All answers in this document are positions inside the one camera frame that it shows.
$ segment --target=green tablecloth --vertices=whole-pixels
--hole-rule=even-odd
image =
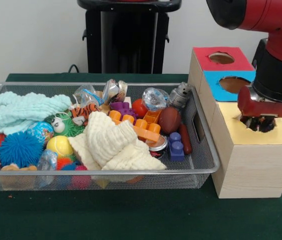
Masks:
[[[10,74],[7,81],[175,83],[187,75]],[[282,240],[282,197],[218,199],[201,189],[0,192],[0,239]]]

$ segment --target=yellow ball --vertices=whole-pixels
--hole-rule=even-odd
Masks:
[[[55,136],[51,138],[46,145],[46,149],[57,153],[58,158],[63,158],[73,154],[73,148],[66,136]]]

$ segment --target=black cable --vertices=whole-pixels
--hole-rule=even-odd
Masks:
[[[75,68],[76,72],[77,72],[77,73],[80,73],[79,68],[78,68],[77,65],[75,65],[75,64],[72,64],[72,65],[71,65],[71,67],[69,68],[68,73],[70,73],[70,72],[72,71],[72,68]]]

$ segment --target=blue box section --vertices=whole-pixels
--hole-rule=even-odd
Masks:
[[[254,81],[255,71],[204,71],[205,79],[210,86],[213,97],[219,102],[237,102],[238,94],[226,91],[219,81],[225,77],[241,77]]]

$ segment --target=shape sorter box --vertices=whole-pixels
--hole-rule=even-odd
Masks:
[[[203,71],[254,71],[239,47],[194,47],[188,83],[200,91]]]
[[[226,64],[220,63],[224,55],[212,61],[215,52],[231,58],[226,56]],[[278,198],[282,194],[282,119],[277,119],[274,130],[263,133],[246,128],[238,118],[237,93],[255,74],[237,48],[193,49],[188,83],[199,95],[221,160],[220,169],[212,174],[219,198]],[[236,85],[235,90],[227,85]]]
[[[217,102],[237,102],[238,89],[233,92],[225,90],[225,85],[221,85],[220,80],[231,78],[231,84],[241,81],[240,78],[247,80],[244,85],[249,85],[255,78],[255,71],[204,71],[201,81],[200,91],[198,92],[201,105],[209,127],[211,127],[214,111]]]
[[[221,199],[279,198],[282,195],[282,118],[277,127],[255,132],[236,117],[235,102],[218,102],[211,133],[221,166],[212,174]]]

